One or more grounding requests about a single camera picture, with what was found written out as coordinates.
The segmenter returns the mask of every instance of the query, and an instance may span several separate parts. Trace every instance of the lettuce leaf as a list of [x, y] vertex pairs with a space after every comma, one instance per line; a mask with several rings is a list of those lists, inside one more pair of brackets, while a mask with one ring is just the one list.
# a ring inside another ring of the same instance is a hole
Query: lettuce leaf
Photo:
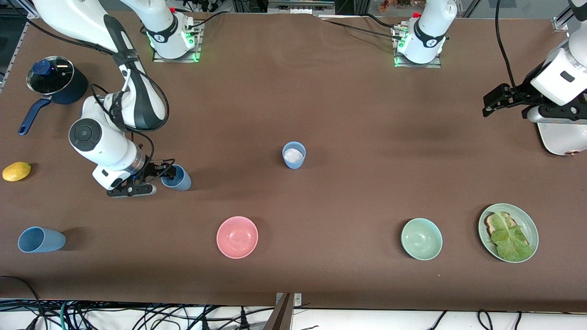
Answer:
[[532, 247], [526, 243], [522, 228], [512, 225], [505, 212], [496, 212], [490, 220], [495, 231], [491, 241], [497, 248], [497, 254], [507, 261], [523, 261], [532, 255]]

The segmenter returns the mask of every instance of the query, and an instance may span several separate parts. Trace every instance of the bread slice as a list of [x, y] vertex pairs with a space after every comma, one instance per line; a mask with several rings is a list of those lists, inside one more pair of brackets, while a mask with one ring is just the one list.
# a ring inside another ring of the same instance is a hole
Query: bread slice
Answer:
[[[493, 224], [491, 223], [492, 218], [494, 216], [495, 213], [491, 213], [486, 219], [485, 219], [485, 225], [487, 226], [487, 232], [489, 233], [489, 236], [491, 236], [491, 234], [495, 231], [495, 227], [493, 227]], [[515, 222], [514, 219], [512, 219], [511, 215], [507, 212], [504, 212], [506, 218], [508, 218], [508, 220], [510, 221], [510, 224], [513, 226], [518, 225], [518, 223]]]

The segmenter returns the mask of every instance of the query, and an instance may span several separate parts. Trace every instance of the white powder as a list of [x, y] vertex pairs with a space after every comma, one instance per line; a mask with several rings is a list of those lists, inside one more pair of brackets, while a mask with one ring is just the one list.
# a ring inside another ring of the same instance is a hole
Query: white powder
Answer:
[[285, 151], [284, 157], [290, 163], [297, 163], [303, 159], [303, 154], [298, 149], [290, 148]]

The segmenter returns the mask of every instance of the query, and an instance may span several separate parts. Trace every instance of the blue pan handle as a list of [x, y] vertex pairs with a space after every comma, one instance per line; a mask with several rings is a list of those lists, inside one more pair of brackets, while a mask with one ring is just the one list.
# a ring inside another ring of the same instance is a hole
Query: blue pan handle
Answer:
[[33, 122], [35, 121], [36, 115], [42, 107], [48, 106], [51, 103], [51, 99], [45, 99], [44, 97], [33, 103], [29, 112], [27, 112], [25, 120], [22, 121], [21, 128], [18, 129], [19, 135], [25, 135], [31, 129]]

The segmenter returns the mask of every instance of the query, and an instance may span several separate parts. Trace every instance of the pink bowl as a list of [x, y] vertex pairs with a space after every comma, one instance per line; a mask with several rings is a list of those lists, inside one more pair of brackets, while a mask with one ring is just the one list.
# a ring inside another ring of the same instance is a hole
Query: pink bowl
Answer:
[[255, 224], [245, 217], [226, 219], [216, 234], [216, 244], [228, 258], [240, 259], [251, 254], [257, 246], [259, 233]]

